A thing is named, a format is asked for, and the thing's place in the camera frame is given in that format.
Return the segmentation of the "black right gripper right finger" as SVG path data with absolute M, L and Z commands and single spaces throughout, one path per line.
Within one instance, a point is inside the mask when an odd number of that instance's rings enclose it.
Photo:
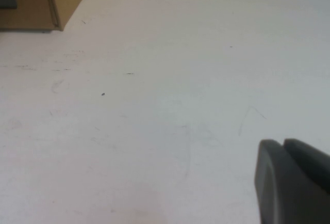
M 286 139 L 284 148 L 315 182 L 329 182 L 329 155 L 297 139 Z

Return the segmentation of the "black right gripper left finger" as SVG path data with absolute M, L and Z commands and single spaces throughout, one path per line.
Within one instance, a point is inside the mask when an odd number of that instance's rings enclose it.
M 315 182 L 275 140 L 258 148 L 255 189 L 261 223 L 329 223 L 329 182 Z

